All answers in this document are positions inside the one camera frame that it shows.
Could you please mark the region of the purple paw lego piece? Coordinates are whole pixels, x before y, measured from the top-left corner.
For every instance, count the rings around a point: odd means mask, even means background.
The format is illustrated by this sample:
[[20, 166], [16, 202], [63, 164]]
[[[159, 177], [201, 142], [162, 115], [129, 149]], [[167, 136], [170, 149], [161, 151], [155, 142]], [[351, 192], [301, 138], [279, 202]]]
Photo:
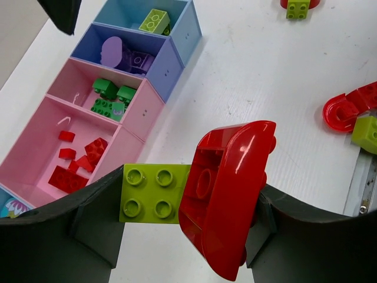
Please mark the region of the purple paw lego piece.
[[123, 59], [123, 42], [119, 37], [109, 37], [101, 48], [100, 63], [106, 67], [115, 68]]

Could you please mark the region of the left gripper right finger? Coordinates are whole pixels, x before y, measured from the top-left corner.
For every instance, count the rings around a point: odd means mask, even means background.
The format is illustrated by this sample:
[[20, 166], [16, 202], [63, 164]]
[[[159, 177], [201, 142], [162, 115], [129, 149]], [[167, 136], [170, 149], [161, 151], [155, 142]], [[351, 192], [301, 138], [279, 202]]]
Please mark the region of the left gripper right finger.
[[376, 212], [348, 217], [273, 186], [245, 244], [255, 282], [376, 282]]

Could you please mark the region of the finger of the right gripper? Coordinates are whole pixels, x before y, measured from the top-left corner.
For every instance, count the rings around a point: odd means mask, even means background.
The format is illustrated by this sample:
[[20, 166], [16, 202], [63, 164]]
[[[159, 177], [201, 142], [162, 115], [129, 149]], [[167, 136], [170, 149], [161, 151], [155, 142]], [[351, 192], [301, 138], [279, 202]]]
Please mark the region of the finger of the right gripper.
[[37, 0], [54, 25], [67, 35], [74, 35], [82, 0]]

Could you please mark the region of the teal frog printed lego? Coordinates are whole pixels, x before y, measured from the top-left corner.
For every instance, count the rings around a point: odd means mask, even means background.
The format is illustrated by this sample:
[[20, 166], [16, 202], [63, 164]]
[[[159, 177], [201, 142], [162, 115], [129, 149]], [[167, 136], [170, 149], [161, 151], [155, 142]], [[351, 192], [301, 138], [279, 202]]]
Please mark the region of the teal frog printed lego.
[[16, 218], [27, 211], [29, 211], [27, 205], [23, 204], [18, 199], [9, 198], [1, 208], [1, 217]]

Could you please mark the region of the small lime lego brick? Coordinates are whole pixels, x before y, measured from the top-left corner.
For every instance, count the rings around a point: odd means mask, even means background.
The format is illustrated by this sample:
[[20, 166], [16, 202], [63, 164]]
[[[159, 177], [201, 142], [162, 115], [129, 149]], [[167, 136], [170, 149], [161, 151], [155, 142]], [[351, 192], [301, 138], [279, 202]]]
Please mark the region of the small lime lego brick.
[[306, 19], [309, 6], [310, 0], [288, 0], [286, 8], [286, 19]]

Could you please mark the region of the green lego brick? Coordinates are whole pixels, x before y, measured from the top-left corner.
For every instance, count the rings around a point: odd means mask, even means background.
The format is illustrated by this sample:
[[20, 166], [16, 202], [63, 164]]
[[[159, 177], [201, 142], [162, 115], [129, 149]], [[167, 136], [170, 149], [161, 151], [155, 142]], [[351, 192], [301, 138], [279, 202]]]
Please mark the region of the green lego brick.
[[118, 99], [126, 105], [130, 104], [137, 91], [125, 85], [117, 87], [112, 81], [103, 78], [96, 79], [92, 84], [92, 88], [101, 98], [111, 101]]

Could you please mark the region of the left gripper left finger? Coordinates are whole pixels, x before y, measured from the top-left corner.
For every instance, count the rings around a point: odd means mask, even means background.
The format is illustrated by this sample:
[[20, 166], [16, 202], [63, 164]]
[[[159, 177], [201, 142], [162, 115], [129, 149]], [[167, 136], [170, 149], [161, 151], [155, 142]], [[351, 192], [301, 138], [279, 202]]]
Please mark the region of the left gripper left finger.
[[1, 219], [1, 282], [108, 282], [117, 265], [123, 168], [17, 218]]

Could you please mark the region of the lime red lego cluster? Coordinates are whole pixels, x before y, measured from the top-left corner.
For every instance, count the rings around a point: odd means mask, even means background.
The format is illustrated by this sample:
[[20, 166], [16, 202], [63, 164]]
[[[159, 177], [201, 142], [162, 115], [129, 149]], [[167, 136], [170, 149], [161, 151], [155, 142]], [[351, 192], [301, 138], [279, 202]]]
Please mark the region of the lime red lego cluster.
[[200, 140], [191, 164], [125, 164], [120, 222], [178, 224], [212, 270], [234, 281], [275, 130], [267, 120], [221, 127]]

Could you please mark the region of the green lego plate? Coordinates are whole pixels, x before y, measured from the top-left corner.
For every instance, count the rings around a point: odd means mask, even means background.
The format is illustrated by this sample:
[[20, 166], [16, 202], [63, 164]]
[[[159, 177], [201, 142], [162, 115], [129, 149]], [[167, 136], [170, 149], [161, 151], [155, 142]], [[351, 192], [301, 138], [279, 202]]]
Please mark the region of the green lego plate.
[[95, 100], [90, 110], [101, 116], [120, 122], [126, 111], [126, 106], [122, 102], [98, 98]]

